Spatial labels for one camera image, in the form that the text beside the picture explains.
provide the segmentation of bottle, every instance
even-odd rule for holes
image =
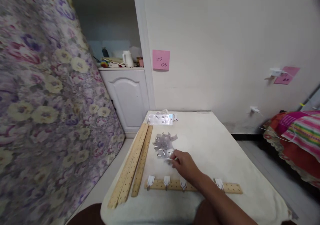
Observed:
[[[126,67],[134,67],[132,55],[130,51],[123,51],[122,58]]]
[[[109,57],[108,51],[106,50],[106,47],[102,47],[102,54],[103,57]]]

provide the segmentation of floral curtain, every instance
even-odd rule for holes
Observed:
[[[71,0],[0,0],[0,224],[63,224],[123,141]]]

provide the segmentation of white plastic hook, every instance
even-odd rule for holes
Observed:
[[[149,191],[150,187],[153,185],[155,176],[149,176],[148,177],[148,187],[147,187],[147,191]]]
[[[222,179],[215,178],[214,181],[215,181],[215,184],[217,185],[217,187],[220,188],[222,191],[224,191]]]
[[[187,181],[183,177],[180,178],[180,186],[182,187],[183,192],[184,192],[184,190],[187,187]]]
[[[170,176],[164,176],[163,183],[166,186],[166,191],[167,191],[168,190],[168,186],[170,184]]]

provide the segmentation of baseboard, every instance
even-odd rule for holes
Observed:
[[[236,141],[261,141],[262,134],[231,134]]]
[[[136,132],[125,132],[124,133],[126,135],[126,138],[128,139],[132,139],[132,138],[135,138],[136,137]]]

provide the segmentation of floor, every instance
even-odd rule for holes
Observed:
[[[310,197],[266,152],[260,150],[257,142],[237,142],[253,164],[299,217],[298,220],[293,221],[297,225],[319,225],[320,203]]]
[[[72,215],[85,209],[94,203],[101,203],[107,193],[113,179],[115,178],[125,156],[127,155],[133,139],[126,139],[117,157],[103,174],[97,185],[92,189],[86,200]],[[286,203],[299,217],[294,220],[297,225],[319,225],[320,224],[320,203],[314,201],[290,176],[279,167],[271,157],[260,150],[254,141],[238,141],[240,147],[247,154],[249,159],[269,180],[273,187],[284,198]]]

